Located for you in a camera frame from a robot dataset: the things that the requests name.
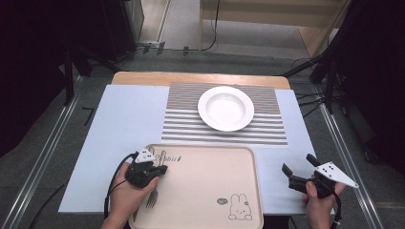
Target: white surface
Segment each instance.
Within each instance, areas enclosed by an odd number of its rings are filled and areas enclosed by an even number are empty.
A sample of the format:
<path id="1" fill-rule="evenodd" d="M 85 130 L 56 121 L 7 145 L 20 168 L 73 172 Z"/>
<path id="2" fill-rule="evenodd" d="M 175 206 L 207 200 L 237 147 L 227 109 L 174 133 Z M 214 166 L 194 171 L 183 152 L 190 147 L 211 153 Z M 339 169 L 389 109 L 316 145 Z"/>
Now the white surface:
<path id="1" fill-rule="evenodd" d="M 59 207 L 61 213 L 101 213 L 112 175 L 121 160 L 160 143 L 169 87 L 109 85 Z M 299 177 L 310 177 L 307 154 L 314 151 L 294 92 L 276 90 L 288 148 L 251 148 L 256 157 L 263 212 L 304 214 L 302 194 L 288 188 L 283 163 Z"/>
<path id="2" fill-rule="evenodd" d="M 252 100 L 241 90 L 227 86 L 206 91 L 198 107 L 202 120 L 208 126 L 224 132 L 241 130 L 254 115 Z"/>

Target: wooden table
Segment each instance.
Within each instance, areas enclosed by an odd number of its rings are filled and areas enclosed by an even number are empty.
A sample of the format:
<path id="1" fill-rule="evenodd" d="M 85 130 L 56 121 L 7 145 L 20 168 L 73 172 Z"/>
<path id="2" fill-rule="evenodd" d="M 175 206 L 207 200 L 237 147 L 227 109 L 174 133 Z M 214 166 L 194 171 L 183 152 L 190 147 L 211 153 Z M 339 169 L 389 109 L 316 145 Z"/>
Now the wooden table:
<path id="1" fill-rule="evenodd" d="M 289 90 L 288 80 L 283 76 L 258 76 L 218 73 L 130 73 L 114 75 L 112 84 L 169 86 L 171 83 L 218 83 L 248 86 L 267 86 Z"/>
<path id="2" fill-rule="evenodd" d="M 166 103 L 171 83 L 213 83 L 271 87 L 277 96 L 288 146 L 252 145 L 255 154 L 264 215 L 304 214 L 301 194 L 288 188 L 283 163 L 310 177 L 315 155 L 295 94 L 282 76 L 216 73 L 116 73 L 98 105 L 92 127 L 62 199 L 61 213 L 102 212 L 105 190 L 117 164 L 134 149 L 161 143 Z M 89 171 L 88 164 L 95 167 Z"/>

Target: white plate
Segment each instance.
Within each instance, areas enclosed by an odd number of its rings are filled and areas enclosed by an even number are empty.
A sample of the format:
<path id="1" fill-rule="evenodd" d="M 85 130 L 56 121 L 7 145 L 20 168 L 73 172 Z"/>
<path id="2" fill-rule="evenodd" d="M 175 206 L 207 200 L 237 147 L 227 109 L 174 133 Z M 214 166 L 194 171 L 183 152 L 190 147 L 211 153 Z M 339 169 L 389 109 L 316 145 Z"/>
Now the white plate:
<path id="1" fill-rule="evenodd" d="M 221 86 L 202 94 L 199 114 L 208 126 L 219 131 L 232 132 L 250 123 L 254 106 L 252 100 L 241 90 Z"/>

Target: black cable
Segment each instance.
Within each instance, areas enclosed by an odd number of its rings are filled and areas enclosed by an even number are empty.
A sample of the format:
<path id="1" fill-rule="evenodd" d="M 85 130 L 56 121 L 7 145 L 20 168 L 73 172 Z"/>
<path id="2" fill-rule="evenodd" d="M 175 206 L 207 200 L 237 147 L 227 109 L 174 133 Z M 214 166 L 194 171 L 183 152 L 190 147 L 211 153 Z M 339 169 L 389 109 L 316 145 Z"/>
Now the black cable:
<path id="1" fill-rule="evenodd" d="M 126 181 L 126 179 L 124 181 L 122 181 L 121 183 L 117 184 L 114 188 L 113 188 L 113 184 L 114 184 L 114 180 L 116 179 L 116 176 L 118 174 L 119 169 L 121 168 L 121 166 L 125 163 L 125 161 L 129 158 L 136 158 L 138 156 L 138 152 L 134 153 L 134 154 L 130 154 L 128 156 L 126 156 L 118 165 L 116 171 L 114 172 L 113 178 L 111 179 L 110 182 L 110 186 L 108 186 L 108 191 L 107 191 L 107 197 L 105 197 L 104 199 L 104 218 L 106 219 L 108 217 L 108 206 L 110 204 L 110 195 L 111 193 L 114 191 L 114 189 L 116 189 L 120 184 L 122 184 L 123 182 Z"/>
<path id="2" fill-rule="evenodd" d="M 298 106 L 304 107 L 304 106 L 307 106 L 307 105 L 310 105 L 310 104 L 314 104 L 314 103 L 322 103 L 322 102 L 324 102 L 324 101 L 325 101 L 325 98 L 324 98 L 324 97 L 321 97 L 321 98 L 318 98 L 318 99 L 313 100 L 313 101 L 311 101 L 311 102 L 299 103 Z"/>
<path id="3" fill-rule="evenodd" d="M 39 217 L 41 216 L 42 211 L 45 209 L 45 207 L 48 205 L 48 203 L 53 199 L 54 196 L 56 196 L 57 193 L 59 193 L 60 190 L 62 190 L 67 184 L 69 180 L 67 180 L 64 184 L 60 185 L 59 188 L 57 188 L 49 197 L 48 199 L 42 204 L 41 208 L 39 211 L 36 213 L 35 217 L 33 218 L 29 229 L 33 229 L 35 227 L 35 224 L 38 222 Z"/>
<path id="4" fill-rule="evenodd" d="M 291 220 L 292 225 L 294 226 L 295 229 L 298 229 L 297 224 L 295 224 L 295 220 L 292 217 L 289 217 Z"/>
<path id="5" fill-rule="evenodd" d="M 295 62 L 297 62 L 297 61 L 299 61 L 299 60 L 308 60 L 309 63 L 310 63 L 310 61 L 311 61 L 310 58 L 298 58 L 298 59 L 295 59 L 294 61 L 292 61 L 291 65 L 290 65 L 290 68 L 293 69 L 293 66 L 294 66 Z"/>
<path id="6" fill-rule="evenodd" d="M 305 97 L 308 97 L 308 96 L 314 96 L 314 95 L 323 95 L 324 93 L 320 93 L 320 94 L 295 94 L 295 95 L 301 95 L 301 96 L 299 96 L 299 97 L 297 97 L 297 100 L 298 99 L 301 99 L 301 98 L 305 98 Z"/>
<path id="7" fill-rule="evenodd" d="M 164 51 L 179 51 L 179 52 L 205 52 L 205 51 L 210 50 L 217 42 L 217 24 L 218 24 L 218 14 L 220 12 L 220 2 L 221 2 L 221 0 L 218 0 L 217 12 L 215 15 L 214 40 L 212 41 L 211 45 L 208 48 L 202 49 L 202 50 L 176 50 L 176 49 L 163 49 L 163 50 Z"/>
<path id="8" fill-rule="evenodd" d="M 309 112 L 303 115 L 303 118 L 306 118 L 309 114 L 311 114 L 313 111 L 315 111 L 319 106 L 321 106 L 321 103 L 316 104 L 316 107 L 312 108 Z"/>
<path id="9" fill-rule="evenodd" d="M 316 179 L 316 181 L 320 183 L 324 188 L 328 189 L 334 195 L 334 199 L 336 200 L 336 214 L 334 215 L 333 223 L 330 226 L 330 229 L 335 229 L 336 226 L 340 224 L 339 220 L 342 219 L 342 201 L 340 200 L 340 197 L 336 194 L 336 192 L 334 192 L 334 189 L 331 189 L 331 187 L 329 187 L 319 179 Z"/>

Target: fork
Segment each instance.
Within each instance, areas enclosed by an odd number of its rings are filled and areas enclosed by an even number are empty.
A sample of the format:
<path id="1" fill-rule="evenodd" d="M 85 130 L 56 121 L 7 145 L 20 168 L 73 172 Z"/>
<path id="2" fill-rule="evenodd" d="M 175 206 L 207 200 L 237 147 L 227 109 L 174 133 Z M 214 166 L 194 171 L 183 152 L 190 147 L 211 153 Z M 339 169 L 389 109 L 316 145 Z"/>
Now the fork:
<path id="1" fill-rule="evenodd" d="M 162 151 L 159 158 L 159 166 L 164 163 L 164 158 L 166 157 L 166 152 Z M 146 208 L 153 208 L 155 206 L 156 201 L 158 200 L 158 185 L 154 188 L 154 190 L 149 195 L 148 201 L 146 202 Z"/>

